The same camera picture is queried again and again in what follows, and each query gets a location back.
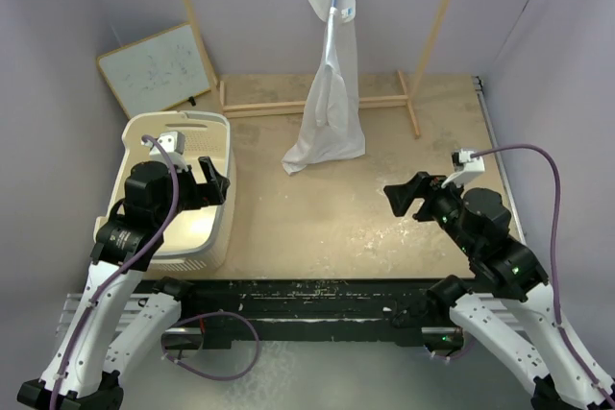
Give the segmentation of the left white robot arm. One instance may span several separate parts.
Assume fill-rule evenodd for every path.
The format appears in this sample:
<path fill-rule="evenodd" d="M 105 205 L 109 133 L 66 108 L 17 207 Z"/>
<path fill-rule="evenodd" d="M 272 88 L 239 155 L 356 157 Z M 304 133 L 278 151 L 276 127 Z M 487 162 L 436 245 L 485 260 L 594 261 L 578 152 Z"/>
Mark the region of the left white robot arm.
<path fill-rule="evenodd" d="M 86 289 L 62 343 L 41 377 L 24 382 L 17 401 L 32 409 L 117 409 L 128 365 L 109 347 L 124 305 L 148 270 L 163 233 L 185 210 L 226 201 L 229 180 L 199 157 L 205 180 L 163 159 L 140 162 L 124 181 L 124 196 L 99 228 Z"/>

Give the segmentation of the small whiteboard wooden frame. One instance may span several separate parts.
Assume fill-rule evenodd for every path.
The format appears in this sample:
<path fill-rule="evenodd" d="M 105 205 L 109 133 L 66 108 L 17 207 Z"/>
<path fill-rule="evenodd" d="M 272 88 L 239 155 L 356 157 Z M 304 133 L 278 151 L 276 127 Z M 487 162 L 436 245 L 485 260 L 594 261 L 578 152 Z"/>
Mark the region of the small whiteboard wooden frame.
<path fill-rule="evenodd" d="M 210 91 L 191 27 L 183 23 L 97 58 L 128 118 L 174 108 Z"/>

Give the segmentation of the white t shirt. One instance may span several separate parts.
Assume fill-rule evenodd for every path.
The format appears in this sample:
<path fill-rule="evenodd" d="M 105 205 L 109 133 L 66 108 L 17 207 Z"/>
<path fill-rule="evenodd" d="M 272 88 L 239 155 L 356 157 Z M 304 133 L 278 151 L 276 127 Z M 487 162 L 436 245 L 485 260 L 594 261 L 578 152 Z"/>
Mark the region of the white t shirt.
<path fill-rule="evenodd" d="M 358 109 L 356 0 L 308 0 L 326 24 L 321 61 L 309 89 L 296 143 L 282 159 L 293 175 L 311 164 L 365 154 Z"/>

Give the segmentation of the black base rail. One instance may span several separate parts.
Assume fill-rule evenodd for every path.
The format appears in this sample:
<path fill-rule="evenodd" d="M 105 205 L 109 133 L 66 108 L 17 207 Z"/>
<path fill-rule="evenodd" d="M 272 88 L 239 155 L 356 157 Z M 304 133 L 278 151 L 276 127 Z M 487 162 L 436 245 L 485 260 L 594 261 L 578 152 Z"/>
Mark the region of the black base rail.
<path fill-rule="evenodd" d="M 184 326 L 163 337 L 183 346 L 227 350 L 235 342 L 391 343 L 457 351 L 466 343 L 427 295 L 428 278 L 146 280 L 143 306 L 159 290 L 182 297 Z"/>

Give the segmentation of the white plastic laundry basket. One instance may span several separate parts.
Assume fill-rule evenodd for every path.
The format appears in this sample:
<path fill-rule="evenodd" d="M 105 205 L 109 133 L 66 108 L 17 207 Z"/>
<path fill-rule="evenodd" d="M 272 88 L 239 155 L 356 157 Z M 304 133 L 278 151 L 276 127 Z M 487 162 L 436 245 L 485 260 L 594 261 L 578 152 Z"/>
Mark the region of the white plastic laundry basket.
<path fill-rule="evenodd" d="M 184 135 L 184 160 L 191 166 L 197 182 L 205 181 L 198 158 L 209 157 L 218 173 L 229 179 L 231 185 L 223 205 L 179 213 L 164 232 L 164 242 L 151 260 L 148 278 L 219 268 L 226 258 L 233 227 L 236 166 L 231 125 L 226 117 L 213 112 L 161 111 L 132 118 L 122 133 L 125 153 L 109 205 L 124 197 L 124 180 L 130 169 L 149 158 L 149 150 L 141 145 L 141 137 L 173 131 Z"/>

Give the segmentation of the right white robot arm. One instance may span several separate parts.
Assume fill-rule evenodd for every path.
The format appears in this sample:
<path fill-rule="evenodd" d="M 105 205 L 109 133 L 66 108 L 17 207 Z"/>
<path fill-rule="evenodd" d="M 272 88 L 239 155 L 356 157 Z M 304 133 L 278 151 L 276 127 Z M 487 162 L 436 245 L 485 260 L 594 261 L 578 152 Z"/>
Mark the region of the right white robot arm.
<path fill-rule="evenodd" d="M 531 395 L 535 409 L 608 409 L 614 379 L 591 356 L 564 315 L 555 312 L 554 284 L 535 254 L 509 233 L 510 211 L 499 193 L 464 191 L 444 177 L 417 173 L 383 190 L 392 212 L 435 222 L 467 257 L 480 292 L 448 276 L 429 290 L 429 317 L 453 322 L 505 365 Z M 489 293 L 512 315 L 521 332 L 494 314 L 480 298 Z"/>

